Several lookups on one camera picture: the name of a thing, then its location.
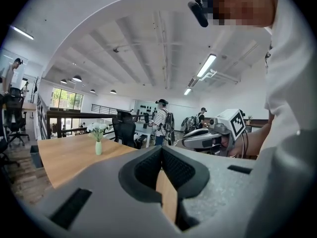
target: vase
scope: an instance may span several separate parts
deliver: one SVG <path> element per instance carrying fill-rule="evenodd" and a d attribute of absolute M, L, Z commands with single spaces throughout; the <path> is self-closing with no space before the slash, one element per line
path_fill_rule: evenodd
<path fill-rule="evenodd" d="M 103 152 L 103 148 L 102 148 L 102 145 L 101 145 L 101 142 L 96 142 L 96 154 L 97 155 L 101 155 L 101 153 Z"/>

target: window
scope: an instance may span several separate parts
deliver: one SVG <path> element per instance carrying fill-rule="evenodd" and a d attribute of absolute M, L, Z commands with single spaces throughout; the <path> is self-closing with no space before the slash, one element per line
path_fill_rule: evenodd
<path fill-rule="evenodd" d="M 80 110 L 83 95 L 66 90 L 53 88 L 51 107 L 60 109 Z"/>

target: cap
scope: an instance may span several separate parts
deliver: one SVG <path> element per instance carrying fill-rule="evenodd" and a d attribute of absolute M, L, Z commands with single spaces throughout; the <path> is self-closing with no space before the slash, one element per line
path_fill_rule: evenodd
<path fill-rule="evenodd" d="M 155 101 L 156 104 L 159 103 L 159 102 L 162 102 L 162 103 L 164 103 L 165 105 L 168 104 L 168 102 L 167 102 L 166 100 L 163 100 L 163 99 L 160 99 L 159 101 Z"/>
<path fill-rule="evenodd" d="M 21 59 L 17 58 L 16 60 L 14 60 L 14 62 L 18 62 L 19 64 L 22 64 Z"/>

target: ceiling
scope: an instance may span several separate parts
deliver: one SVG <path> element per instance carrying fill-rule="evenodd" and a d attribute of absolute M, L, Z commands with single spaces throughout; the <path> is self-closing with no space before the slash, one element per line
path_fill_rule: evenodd
<path fill-rule="evenodd" d="M 212 69 L 234 77 L 265 55 L 266 30 L 202 28 L 188 1 L 30 0 L 14 25 L 35 39 L 10 31 L 4 48 L 42 66 L 49 81 L 81 75 L 84 88 L 69 86 L 84 91 L 112 84 L 185 90 L 209 54 L 217 55 Z M 207 80 L 195 91 L 221 84 Z"/>
<path fill-rule="evenodd" d="M 270 34 L 260 28 L 202 28 L 191 12 L 140 12 L 94 29 L 56 58 L 45 79 L 60 82 L 56 73 L 101 89 L 111 84 L 146 84 L 185 89 L 209 54 L 211 68 L 239 78 L 266 54 Z M 223 82 L 215 79 L 196 87 L 204 91 Z"/>

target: table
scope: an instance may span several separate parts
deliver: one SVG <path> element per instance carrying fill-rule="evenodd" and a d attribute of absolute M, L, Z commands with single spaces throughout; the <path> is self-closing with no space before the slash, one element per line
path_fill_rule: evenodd
<path fill-rule="evenodd" d="M 93 163 L 135 151 L 108 139 L 101 142 L 103 152 L 98 156 L 96 141 L 88 134 L 39 140 L 40 156 L 52 186 L 60 186 Z"/>
<path fill-rule="evenodd" d="M 98 156 L 96 141 L 87 134 L 39 140 L 40 156 L 52 186 L 59 187 L 91 164 L 136 150 L 105 138 L 101 142 L 103 152 Z M 177 192 L 163 171 L 158 176 L 157 191 L 162 194 L 163 212 L 175 222 Z"/>
<path fill-rule="evenodd" d="M 28 103 L 28 102 L 23 103 L 22 112 L 27 112 L 27 111 L 34 112 L 35 110 L 36 110 L 36 104 Z"/>
<path fill-rule="evenodd" d="M 147 136 L 147 145 L 146 147 L 148 148 L 150 145 L 150 139 L 151 139 L 151 135 L 153 134 L 154 129 L 152 127 L 147 127 L 146 129 L 143 128 L 143 123 L 135 123 L 136 127 L 135 127 L 135 132 L 139 135 L 139 137 L 141 135 L 145 135 Z"/>

